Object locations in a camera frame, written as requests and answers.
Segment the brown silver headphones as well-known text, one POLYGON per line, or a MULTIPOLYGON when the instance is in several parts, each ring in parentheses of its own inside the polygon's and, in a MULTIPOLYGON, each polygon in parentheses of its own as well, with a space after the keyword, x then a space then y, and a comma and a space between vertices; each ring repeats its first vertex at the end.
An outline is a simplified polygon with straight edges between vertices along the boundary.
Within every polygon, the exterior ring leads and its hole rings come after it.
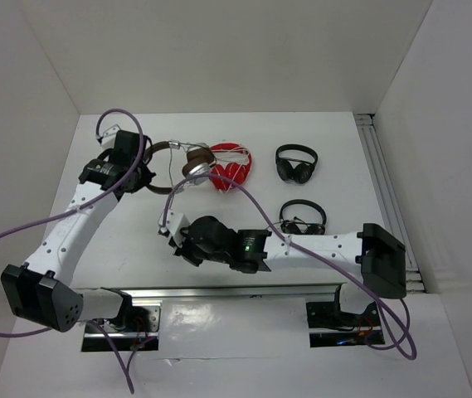
POLYGON ((205 143, 187 143, 177 140, 161 141, 153 144, 144 152, 144 163, 148 164, 153 155, 163 150, 184 150, 186 163, 182 167, 184 177, 195 177, 209 173, 216 164, 216 157, 205 143))

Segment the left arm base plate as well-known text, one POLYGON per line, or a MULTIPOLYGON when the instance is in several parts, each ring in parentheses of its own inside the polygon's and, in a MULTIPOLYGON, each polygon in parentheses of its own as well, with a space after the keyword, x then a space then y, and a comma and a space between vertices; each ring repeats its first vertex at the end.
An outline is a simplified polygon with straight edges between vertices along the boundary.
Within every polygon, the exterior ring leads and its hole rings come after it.
MULTIPOLYGON (((142 311, 138 311, 126 326, 116 326, 108 319, 96 319, 95 323, 105 330, 119 352, 130 352, 137 347, 141 352, 157 351, 162 302, 140 300, 134 306, 141 308, 142 311)), ((111 346, 97 327, 87 324, 80 350, 110 352, 111 346)))

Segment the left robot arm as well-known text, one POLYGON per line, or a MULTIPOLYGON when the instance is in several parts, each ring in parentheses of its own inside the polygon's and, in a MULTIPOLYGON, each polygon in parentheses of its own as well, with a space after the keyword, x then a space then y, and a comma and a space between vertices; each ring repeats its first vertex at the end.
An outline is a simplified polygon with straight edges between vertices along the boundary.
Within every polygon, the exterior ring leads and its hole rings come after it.
POLYGON ((143 162, 146 138, 120 130, 112 149, 88 162, 68 206, 39 248, 20 265, 8 265, 1 282, 12 313, 58 332, 78 322, 100 319, 116 331, 130 327, 146 311, 134 308, 129 294, 110 288, 74 290, 76 266, 101 222, 122 196, 146 187, 153 178, 143 162))

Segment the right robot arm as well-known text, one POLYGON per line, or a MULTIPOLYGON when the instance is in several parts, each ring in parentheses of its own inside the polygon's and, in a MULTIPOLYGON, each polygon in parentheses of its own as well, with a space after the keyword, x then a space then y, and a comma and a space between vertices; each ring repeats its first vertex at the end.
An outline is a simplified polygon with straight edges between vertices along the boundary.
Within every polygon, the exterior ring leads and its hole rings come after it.
POLYGON ((378 299, 406 297, 405 246, 378 224, 342 235, 293 235, 228 228, 213 216, 189 221, 169 212, 159 221, 174 254, 193 266, 204 261, 227 265, 243 274, 282 269, 332 269, 346 283, 338 287, 332 315, 352 324, 378 299))

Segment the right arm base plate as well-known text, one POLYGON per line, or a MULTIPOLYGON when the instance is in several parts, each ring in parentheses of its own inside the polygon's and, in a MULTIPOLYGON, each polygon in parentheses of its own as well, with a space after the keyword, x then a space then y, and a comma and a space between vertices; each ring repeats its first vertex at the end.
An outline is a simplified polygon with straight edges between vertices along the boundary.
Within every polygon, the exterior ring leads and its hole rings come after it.
POLYGON ((326 329, 335 332, 373 331, 381 327, 381 321, 370 304, 362 314, 345 313, 335 302, 306 303, 307 321, 310 329, 326 329))

